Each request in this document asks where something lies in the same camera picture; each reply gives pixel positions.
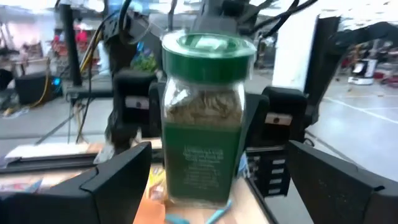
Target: dried herb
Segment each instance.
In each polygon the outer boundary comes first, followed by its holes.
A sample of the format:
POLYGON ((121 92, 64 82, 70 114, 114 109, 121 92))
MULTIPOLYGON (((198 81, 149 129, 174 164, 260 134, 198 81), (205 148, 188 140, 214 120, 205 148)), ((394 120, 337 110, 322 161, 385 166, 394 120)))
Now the dried herb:
POLYGON ((243 109, 234 90, 196 91, 180 88, 165 106, 166 121, 204 126, 240 126, 243 109))

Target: white wall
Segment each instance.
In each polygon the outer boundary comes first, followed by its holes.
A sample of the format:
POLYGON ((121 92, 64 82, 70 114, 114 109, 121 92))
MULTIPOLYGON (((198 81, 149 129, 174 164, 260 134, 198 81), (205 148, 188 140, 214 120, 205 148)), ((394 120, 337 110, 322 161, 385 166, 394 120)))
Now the white wall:
POLYGON ((303 91, 313 42, 313 33, 321 9, 317 3, 291 16, 278 31, 272 86, 303 91))

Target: blue object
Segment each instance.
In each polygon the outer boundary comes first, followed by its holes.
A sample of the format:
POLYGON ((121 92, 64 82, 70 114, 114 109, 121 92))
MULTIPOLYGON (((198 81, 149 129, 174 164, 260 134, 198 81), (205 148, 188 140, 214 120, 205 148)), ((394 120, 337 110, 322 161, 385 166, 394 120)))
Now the blue object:
POLYGON ((138 42, 137 51, 140 53, 144 51, 144 43, 143 42, 138 42))
POLYGON ((217 210, 207 221, 206 224, 215 224, 232 207, 232 201, 228 200, 225 208, 217 210))
POLYGON ((61 79, 60 79, 60 78, 54 78, 53 84, 54 84, 54 85, 59 85, 59 84, 61 84, 61 79))
POLYGON ((171 224, 189 224, 188 220, 170 214, 166 214, 166 222, 171 224))

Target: light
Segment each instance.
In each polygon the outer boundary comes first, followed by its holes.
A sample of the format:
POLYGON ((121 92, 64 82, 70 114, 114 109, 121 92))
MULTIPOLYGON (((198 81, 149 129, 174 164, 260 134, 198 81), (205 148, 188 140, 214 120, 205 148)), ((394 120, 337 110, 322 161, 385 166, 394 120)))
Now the light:
POLYGON ((54 78, 53 82, 54 85, 59 85, 61 84, 61 79, 60 78, 54 78))

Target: yellow cable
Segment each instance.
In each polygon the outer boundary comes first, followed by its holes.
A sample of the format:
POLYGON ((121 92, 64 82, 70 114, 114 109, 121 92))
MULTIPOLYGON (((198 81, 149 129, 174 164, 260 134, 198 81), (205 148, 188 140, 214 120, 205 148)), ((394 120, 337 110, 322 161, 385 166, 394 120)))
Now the yellow cable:
POLYGON ((30 108, 33 108, 39 104, 41 104, 41 102, 43 102, 45 94, 47 93, 47 88, 49 87, 49 81, 50 81, 50 59, 47 59, 47 68, 45 70, 45 84, 44 84, 44 90, 42 93, 42 96, 40 97, 40 99, 38 101, 36 101, 36 103, 33 103, 31 105, 29 105, 30 108))

